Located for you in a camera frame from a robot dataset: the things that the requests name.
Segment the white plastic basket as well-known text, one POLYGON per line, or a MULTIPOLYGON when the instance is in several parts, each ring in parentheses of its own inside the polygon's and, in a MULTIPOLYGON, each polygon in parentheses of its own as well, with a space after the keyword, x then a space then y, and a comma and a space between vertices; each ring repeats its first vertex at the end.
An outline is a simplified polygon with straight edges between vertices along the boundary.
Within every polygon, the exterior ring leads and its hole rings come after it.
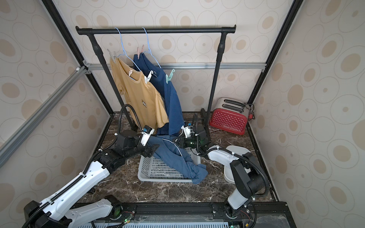
MULTIPOLYGON (((185 148, 185 150, 196 165, 201 164, 201 157, 195 153, 194 148, 185 148)), ((137 175, 141 181, 193 183, 191 179, 183 177, 177 170, 168 167, 162 160, 153 156, 141 156, 137 175)))

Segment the light blue left hanger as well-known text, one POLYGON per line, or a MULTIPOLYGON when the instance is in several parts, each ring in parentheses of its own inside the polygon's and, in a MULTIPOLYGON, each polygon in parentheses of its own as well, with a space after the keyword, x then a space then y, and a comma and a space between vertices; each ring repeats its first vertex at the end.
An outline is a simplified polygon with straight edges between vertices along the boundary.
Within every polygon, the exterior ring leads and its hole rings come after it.
POLYGON ((141 69, 138 67, 138 65, 133 61, 132 58, 130 58, 127 53, 126 53, 126 50, 124 48, 124 44, 123 44, 123 36, 120 32, 120 30, 118 28, 115 28, 117 30, 117 32, 119 33, 119 36, 120 36, 120 43, 121 43, 121 46, 122 46, 122 51, 123 51, 123 56, 126 56, 132 63, 133 63, 133 66, 136 67, 139 71, 141 71, 141 69))

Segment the mint green clothespin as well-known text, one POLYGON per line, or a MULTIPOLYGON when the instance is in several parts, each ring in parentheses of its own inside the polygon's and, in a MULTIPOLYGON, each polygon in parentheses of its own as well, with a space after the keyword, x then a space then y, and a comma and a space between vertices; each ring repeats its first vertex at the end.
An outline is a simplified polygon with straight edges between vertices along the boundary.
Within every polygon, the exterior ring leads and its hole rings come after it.
POLYGON ((175 69, 172 69, 169 75, 165 75, 165 82, 166 84, 169 84, 169 82, 172 80, 174 76, 175 69))

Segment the red toaster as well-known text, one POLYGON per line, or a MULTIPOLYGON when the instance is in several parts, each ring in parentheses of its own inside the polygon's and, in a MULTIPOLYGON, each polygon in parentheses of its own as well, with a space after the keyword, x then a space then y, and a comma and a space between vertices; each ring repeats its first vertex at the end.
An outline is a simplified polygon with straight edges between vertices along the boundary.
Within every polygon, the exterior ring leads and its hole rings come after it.
POLYGON ((209 125, 236 135, 244 135, 247 123, 255 119, 254 104, 232 98, 217 100, 209 125))

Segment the dark blue t-shirt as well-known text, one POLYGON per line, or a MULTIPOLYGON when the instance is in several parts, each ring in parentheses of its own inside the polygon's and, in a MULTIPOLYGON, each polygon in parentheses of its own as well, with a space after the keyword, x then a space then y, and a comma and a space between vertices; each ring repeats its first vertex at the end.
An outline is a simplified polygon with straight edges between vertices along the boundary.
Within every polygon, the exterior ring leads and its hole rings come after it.
POLYGON ((169 122, 159 128, 157 134, 179 135, 181 127, 184 126, 184 118, 179 97, 172 82, 166 82, 166 73, 164 70, 151 63, 145 54, 135 54, 133 61, 135 63, 134 69, 142 71, 145 76, 148 76, 153 71, 149 82, 152 83, 164 100, 169 122))

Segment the white wire hanger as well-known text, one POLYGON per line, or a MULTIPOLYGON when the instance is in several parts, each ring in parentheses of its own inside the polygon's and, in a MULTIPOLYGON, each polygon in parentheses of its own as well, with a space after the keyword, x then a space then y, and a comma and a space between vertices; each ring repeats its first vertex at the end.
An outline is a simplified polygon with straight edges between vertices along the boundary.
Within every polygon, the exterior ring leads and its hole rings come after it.
POLYGON ((173 135, 161 135, 160 136, 166 147, 169 149, 171 153, 173 153, 176 156, 184 157, 186 154, 185 149, 181 148, 179 146, 179 142, 181 137, 184 138, 184 132, 183 130, 179 130, 178 133, 175 133, 173 135))

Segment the tan yellow t-shirt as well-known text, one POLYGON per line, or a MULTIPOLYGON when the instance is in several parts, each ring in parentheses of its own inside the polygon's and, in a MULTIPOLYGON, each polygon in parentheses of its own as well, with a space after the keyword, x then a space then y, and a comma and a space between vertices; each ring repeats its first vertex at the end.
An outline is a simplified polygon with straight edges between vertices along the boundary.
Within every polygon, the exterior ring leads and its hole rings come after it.
POLYGON ((148 125, 154 129, 169 123, 164 101, 157 89, 150 82, 145 82, 143 72, 130 68, 121 59, 110 60, 112 76, 116 87, 131 105, 141 126, 148 125))

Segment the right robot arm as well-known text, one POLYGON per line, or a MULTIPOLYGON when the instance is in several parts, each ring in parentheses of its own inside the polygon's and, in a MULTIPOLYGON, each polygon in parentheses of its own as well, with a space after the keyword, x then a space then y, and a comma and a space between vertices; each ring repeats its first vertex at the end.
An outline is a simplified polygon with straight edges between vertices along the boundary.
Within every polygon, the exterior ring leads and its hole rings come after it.
POLYGON ((197 156, 208 157, 231 170, 236 189, 224 204, 228 218, 236 218, 243 208, 253 205, 255 199, 268 195, 268 178, 251 152, 239 154, 213 145, 209 128, 199 124, 197 114, 193 115, 191 122, 182 131, 182 136, 177 140, 179 146, 191 148, 197 156))

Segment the light blue hanger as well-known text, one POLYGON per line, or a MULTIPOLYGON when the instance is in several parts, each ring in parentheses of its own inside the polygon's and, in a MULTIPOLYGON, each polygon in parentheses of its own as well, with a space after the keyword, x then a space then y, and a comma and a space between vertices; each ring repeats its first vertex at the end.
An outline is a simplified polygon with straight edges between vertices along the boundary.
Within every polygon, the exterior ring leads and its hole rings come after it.
POLYGON ((147 53, 150 54, 150 56, 156 61, 156 64, 159 66, 159 68, 162 68, 161 65, 159 64, 157 58, 152 54, 152 50, 150 48, 149 36, 148 36, 146 28, 142 27, 142 29, 144 30, 146 39, 147 39, 147 47, 148 47, 147 53))
POLYGON ((122 46, 122 51, 123 51, 123 56, 126 56, 132 63, 133 63, 133 66, 136 67, 139 71, 141 71, 141 69, 138 67, 138 65, 133 61, 132 58, 130 58, 127 53, 126 53, 126 50, 124 48, 124 44, 123 44, 123 36, 120 32, 120 30, 118 28, 115 28, 117 30, 117 32, 119 33, 119 36, 120 36, 120 43, 121 43, 121 46, 122 46))

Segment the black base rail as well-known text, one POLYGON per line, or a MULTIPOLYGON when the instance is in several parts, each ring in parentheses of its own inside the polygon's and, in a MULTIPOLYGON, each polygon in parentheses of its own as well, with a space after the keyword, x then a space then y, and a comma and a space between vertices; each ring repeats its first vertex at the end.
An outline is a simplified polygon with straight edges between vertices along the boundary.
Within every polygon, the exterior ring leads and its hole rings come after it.
POLYGON ((107 196, 76 203, 66 212, 70 228, 294 228, 285 202, 250 202, 233 209, 228 202, 121 203, 107 196))

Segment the black clothes rack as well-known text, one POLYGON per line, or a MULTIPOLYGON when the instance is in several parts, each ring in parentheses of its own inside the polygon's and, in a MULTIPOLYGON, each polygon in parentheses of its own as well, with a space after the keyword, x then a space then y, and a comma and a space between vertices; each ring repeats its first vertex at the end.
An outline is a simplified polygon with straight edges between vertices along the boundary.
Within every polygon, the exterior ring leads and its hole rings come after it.
POLYGON ((202 123, 204 124, 204 130, 206 131, 206 135, 210 139, 210 133, 209 133, 209 120, 212 110, 212 104, 213 104, 213 98, 215 94, 216 84, 218 80, 218 74, 220 71, 220 65, 223 57, 223 53, 225 51, 225 43, 226 38, 228 34, 234 34, 236 32, 237 26, 234 25, 233 27, 200 27, 200 28, 79 28, 76 26, 76 31, 79 35, 85 35, 89 38, 92 48, 97 55, 102 69, 106 73, 106 76, 113 88, 113 91, 120 102, 120 105, 124 105, 125 103, 122 100, 122 97, 120 95, 120 92, 113 80, 113 77, 111 75, 111 72, 109 70, 109 67, 106 63, 106 60, 104 58, 104 53, 102 51, 102 48, 98 44, 95 35, 100 34, 188 34, 188 33, 220 33, 220 42, 218 44, 217 49, 217 58, 216 58, 216 64, 214 68, 214 75, 213 75, 213 82, 212 82, 212 88, 210 92, 210 98, 208 103, 207 110, 202 109, 201 114, 203 117, 202 123))

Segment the clear grey clothespin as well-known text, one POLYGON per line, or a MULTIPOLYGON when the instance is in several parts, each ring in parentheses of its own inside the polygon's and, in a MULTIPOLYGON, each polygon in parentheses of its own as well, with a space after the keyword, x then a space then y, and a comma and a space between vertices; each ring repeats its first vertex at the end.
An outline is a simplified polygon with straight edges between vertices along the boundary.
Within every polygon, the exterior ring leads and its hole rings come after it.
POLYGON ((107 49, 107 51, 108 51, 108 53, 109 53, 109 55, 110 55, 110 57, 111 57, 111 59, 112 59, 112 61, 114 62, 114 63, 116 63, 117 62, 117 53, 114 51, 114 52, 112 52, 110 49, 107 49))

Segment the slate blue t-shirt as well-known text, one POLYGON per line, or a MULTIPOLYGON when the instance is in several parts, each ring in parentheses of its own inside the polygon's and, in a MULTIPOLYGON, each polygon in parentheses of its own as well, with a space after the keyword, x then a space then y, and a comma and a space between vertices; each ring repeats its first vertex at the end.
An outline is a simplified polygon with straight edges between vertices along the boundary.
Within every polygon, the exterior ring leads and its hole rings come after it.
POLYGON ((151 136, 147 144, 149 146, 159 144, 160 146, 154 153, 153 157, 162 160, 168 167, 173 168, 182 174, 183 177, 191 179, 193 184, 201 183, 208 175, 206 165, 196 165, 186 150, 184 157, 176 156, 171 153, 160 135, 151 136))

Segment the salmon pink rear clothespin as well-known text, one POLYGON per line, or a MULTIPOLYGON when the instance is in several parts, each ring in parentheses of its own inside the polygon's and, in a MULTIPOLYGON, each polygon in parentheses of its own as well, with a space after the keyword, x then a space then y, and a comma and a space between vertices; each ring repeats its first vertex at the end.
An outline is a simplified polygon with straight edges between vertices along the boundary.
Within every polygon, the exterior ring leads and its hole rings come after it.
POLYGON ((141 54, 144 53, 144 45, 141 48, 137 48, 137 58, 140 59, 141 54))

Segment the white clothespin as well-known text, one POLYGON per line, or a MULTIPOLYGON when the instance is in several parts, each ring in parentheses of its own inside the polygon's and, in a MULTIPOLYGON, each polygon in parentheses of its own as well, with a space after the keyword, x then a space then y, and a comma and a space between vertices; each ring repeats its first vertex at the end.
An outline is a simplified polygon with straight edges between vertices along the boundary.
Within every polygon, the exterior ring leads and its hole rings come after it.
POLYGON ((153 70, 151 70, 150 72, 149 72, 149 74, 148 74, 148 76, 146 77, 146 76, 144 76, 144 82, 146 83, 146 84, 148 84, 148 82, 150 81, 150 79, 152 78, 152 76, 154 75, 154 72, 153 72, 153 70))

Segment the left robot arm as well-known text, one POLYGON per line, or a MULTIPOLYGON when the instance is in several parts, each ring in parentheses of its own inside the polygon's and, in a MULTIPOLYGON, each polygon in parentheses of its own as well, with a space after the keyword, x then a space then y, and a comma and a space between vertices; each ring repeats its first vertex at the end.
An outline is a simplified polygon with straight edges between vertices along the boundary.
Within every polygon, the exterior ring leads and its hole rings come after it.
POLYGON ((158 144, 147 144, 154 129, 140 123, 134 130, 117 130, 114 141, 99 149, 88 160, 84 170, 64 187, 41 202, 31 201, 24 207, 25 228, 77 228, 98 218, 120 212, 121 206, 113 196, 96 203, 73 209, 72 206, 100 181, 108 177, 127 159, 136 155, 151 157, 158 144))

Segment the light blue middle hanger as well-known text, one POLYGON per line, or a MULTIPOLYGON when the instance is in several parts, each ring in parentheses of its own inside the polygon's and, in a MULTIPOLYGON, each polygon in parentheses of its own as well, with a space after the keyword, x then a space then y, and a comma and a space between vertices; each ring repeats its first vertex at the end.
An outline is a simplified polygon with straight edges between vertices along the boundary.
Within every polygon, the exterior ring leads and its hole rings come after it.
POLYGON ((144 30, 146 39, 147 39, 147 47, 148 47, 147 53, 150 54, 150 56, 156 61, 156 64, 159 66, 159 68, 162 68, 161 65, 159 64, 157 58, 152 54, 152 50, 150 48, 149 36, 148 36, 146 28, 142 27, 142 29, 144 30))

